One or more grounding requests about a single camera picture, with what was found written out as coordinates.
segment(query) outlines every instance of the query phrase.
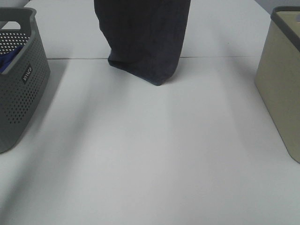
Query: gray plastic basket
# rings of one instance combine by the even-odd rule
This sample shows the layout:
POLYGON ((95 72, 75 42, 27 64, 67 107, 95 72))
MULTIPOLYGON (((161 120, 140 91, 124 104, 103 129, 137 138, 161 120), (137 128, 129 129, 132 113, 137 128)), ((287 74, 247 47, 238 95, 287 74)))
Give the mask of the gray plastic basket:
POLYGON ((22 50, 0 73, 0 153, 12 148, 30 121, 50 69, 32 8, 0 7, 0 21, 14 21, 19 30, 0 30, 0 54, 22 50))

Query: white table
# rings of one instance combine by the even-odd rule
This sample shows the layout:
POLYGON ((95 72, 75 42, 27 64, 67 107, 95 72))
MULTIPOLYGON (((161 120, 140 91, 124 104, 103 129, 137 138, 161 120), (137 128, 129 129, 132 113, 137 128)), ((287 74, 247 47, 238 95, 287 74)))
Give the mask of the white table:
MULTIPOLYGON (((93 0, 32 0, 48 58, 107 58, 93 0)), ((193 0, 182 57, 260 56, 270 15, 254 0, 193 0)))
POLYGON ((106 60, 50 60, 0 155, 2 225, 298 225, 300 166, 253 83, 259 57, 181 59, 155 87, 106 60))

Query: blue cloth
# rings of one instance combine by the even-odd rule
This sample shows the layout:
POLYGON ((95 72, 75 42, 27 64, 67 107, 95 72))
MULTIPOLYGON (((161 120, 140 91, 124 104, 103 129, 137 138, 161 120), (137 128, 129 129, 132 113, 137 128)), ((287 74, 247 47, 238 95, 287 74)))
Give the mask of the blue cloth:
POLYGON ((22 48, 23 46, 18 46, 13 51, 0 55, 0 73, 3 73, 22 48))

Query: dark fabric bag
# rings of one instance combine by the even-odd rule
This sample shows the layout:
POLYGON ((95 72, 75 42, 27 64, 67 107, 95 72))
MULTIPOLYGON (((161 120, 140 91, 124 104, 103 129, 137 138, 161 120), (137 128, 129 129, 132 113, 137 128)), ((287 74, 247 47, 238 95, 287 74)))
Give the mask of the dark fabric bag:
POLYGON ((111 66, 154 85, 178 65, 190 0, 94 0, 99 26, 112 51, 111 66))

